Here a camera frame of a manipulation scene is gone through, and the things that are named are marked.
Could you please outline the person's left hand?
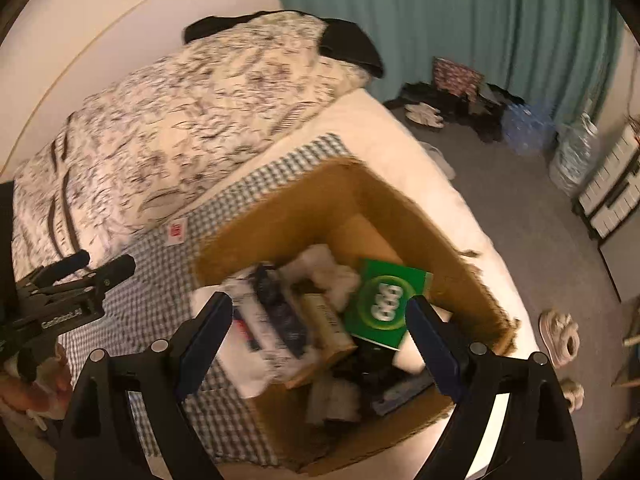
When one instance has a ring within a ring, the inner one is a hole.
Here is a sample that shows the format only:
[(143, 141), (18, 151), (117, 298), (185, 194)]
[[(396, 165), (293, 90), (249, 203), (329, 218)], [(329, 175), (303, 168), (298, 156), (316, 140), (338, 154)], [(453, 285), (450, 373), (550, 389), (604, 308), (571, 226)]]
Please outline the person's left hand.
[(14, 411), (43, 413), (50, 410), (52, 400), (66, 410), (73, 395), (70, 367), (62, 344), (56, 344), (55, 361), (52, 372), (52, 394), (47, 394), (36, 384), (26, 384), (20, 378), (1, 373), (1, 401)]

